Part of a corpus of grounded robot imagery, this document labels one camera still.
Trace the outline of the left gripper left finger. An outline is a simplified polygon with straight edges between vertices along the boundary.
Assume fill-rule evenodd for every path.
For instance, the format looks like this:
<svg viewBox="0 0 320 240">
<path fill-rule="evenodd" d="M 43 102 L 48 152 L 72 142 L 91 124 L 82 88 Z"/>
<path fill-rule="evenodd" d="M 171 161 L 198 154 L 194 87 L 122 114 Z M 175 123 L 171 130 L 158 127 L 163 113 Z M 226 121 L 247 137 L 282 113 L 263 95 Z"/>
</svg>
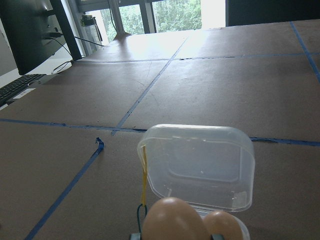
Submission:
<svg viewBox="0 0 320 240">
<path fill-rule="evenodd" d="M 131 233 L 129 236 L 129 240 L 142 240 L 141 233 Z"/>
</svg>

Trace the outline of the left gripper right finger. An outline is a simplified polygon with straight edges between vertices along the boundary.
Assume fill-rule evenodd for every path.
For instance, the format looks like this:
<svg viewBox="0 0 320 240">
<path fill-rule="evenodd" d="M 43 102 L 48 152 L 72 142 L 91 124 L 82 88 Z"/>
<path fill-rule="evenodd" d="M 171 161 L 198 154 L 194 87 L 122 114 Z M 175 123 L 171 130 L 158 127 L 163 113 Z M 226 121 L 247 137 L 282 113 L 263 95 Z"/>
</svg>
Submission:
<svg viewBox="0 0 320 240">
<path fill-rule="evenodd" d="M 212 240 L 224 240 L 224 237 L 221 234 L 212 234 L 211 239 Z"/>
</svg>

